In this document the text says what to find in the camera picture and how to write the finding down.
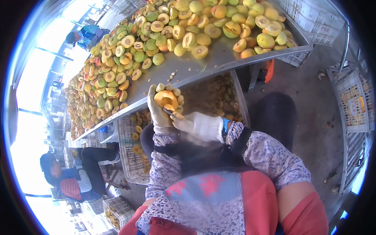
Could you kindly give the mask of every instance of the hat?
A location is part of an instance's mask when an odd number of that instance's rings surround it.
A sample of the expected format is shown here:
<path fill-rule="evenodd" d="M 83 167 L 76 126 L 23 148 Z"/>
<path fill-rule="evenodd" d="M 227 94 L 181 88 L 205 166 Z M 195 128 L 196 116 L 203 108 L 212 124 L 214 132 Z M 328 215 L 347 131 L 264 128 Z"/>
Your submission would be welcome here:
<path fill-rule="evenodd" d="M 50 168 L 54 166 L 56 162 L 55 155 L 53 153 L 45 153 L 40 158 L 41 161 L 41 170 L 44 173 L 49 173 Z"/>
<path fill-rule="evenodd" d="M 73 44 L 73 46 L 76 45 L 76 38 L 74 36 L 74 32 L 68 33 L 67 37 L 65 38 L 65 42 L 67 44 Z"/>

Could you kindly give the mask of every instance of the red cloth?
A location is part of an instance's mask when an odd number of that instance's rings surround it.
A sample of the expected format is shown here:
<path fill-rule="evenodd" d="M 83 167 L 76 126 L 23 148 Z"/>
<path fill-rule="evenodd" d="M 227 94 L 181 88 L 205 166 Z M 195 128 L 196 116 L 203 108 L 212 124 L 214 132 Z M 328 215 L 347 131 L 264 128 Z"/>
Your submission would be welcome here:
<path fill-rule="evenodd" d="M 76 179 L 63 179 L 60 181 L 60 191 L 67 197 L 81 201 L 80 187 Z"/>
<path fill-rule="evenodd" d="M 241 174 L 246 234 L 274 234 L 278 223 L 276 190 L 271 180 L 259 171 Z M 147 206 L 137 209 L 119 235 L 136 235 L 135 223 Z M 150 235 L 196 235 L 194 229 L 153 217 Z M 317 192 L 306 196 L 282 221 L 285 235 L 327 235 L 328 220 Z"/>

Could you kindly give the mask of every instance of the seated worker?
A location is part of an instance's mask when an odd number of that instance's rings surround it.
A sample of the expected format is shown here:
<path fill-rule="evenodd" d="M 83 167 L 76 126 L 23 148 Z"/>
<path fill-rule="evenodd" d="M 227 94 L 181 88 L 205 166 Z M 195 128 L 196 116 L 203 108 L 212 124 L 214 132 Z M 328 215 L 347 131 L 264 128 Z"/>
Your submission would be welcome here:
<path fill-rule="evenodd" d="M 249 129 L 197 112 L 172 122 L 155 94 L 152 85 L 154 127 L 141 138 L 144 151 L 154 148 L 146 201 L 119 235 L 328 234 L 311 174 L 291 153 L 297 111 L 289 96 L 265 95 Z M 182 141 L 179 131 L 206 147 Z M 222 147 L 215 150 L 213 141 Z"/>
<path fill-rule="evenodd" d="M 95 46 L 105 34 L 110 33 L 109 29 L 100 29 L 97 25 L 85 25 L 79 31 L 73 31 L 68 33 L 65 38 L 67 44 L 73 44 L 83 48 L 86 51 Z"/>
<path fill-rule="evenodd" d="M 69 169 L 61 169 L 54 154 L 43 154 L 40 161 L 45 179 L 74 201 L 90 202 L 101 198 L 106 185 L 98 162 L 119 160 L 118 149 L 77 148 L 72 154 L 76 155 L 73 161 L 75 167 Z"/>

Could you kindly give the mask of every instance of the concrete floor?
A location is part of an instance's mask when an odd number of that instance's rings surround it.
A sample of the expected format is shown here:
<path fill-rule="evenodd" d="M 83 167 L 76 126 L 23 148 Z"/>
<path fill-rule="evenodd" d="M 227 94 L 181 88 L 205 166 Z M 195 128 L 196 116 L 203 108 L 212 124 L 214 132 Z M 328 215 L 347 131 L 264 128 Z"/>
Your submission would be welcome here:
<path fill-rule="evenodd" d="M 340 113 L 334 92 L 328 79 L 319 80 L 319 70 L 339 63 L 344 45 L 344 30 L 332 47 L 316 45 L 300 68 L 278 59 L 275 60 L 274 76 L 267 84 L 257 84 L 251 93 L 244 93 L 249 110 L 265 94 L 280 91 L 295 102 L 298 123 L 294 137 L 293 153 L 302 158 L 311 171 L 312 183 L 323 201 L 328 219 L 339 209 L 344 196 L 333 194 L 332 187 L 341 181 L 343 160 L 343 136 Z M 338 167 L 339 173 L 328 183 L 328 174 Z M 133 208 L 144 202 L 146 186 L 128 184 L 130 190 L 121 195 Z"/>

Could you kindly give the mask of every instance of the black pants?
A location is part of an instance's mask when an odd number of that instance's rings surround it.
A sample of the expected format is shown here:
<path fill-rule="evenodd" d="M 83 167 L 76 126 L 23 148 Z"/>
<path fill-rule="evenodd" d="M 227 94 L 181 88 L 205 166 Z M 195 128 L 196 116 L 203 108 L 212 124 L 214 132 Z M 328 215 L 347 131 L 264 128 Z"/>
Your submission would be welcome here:
<path fill-rule="evenodd" d="M 281 92 L 268 93 L 250 110 L 252 130 L 266 133 L 281 142 L 290 152 L 293 150 L 297 111 L 290 96 Z M 153 135 L 153 124 L 150 124 L 140 136 L 141 146 L 150 162 L 154 151 Z"/>
<path fill-rule="evenodd" d="M 106 185 L 100 171 L 98 162 L 115 160 L 117 149 L 103 149 L 87 147 L 81 150 L 81 160 L 83 169 L 89 176 L 93 190 L 100 196 L 105 194 Z"/>

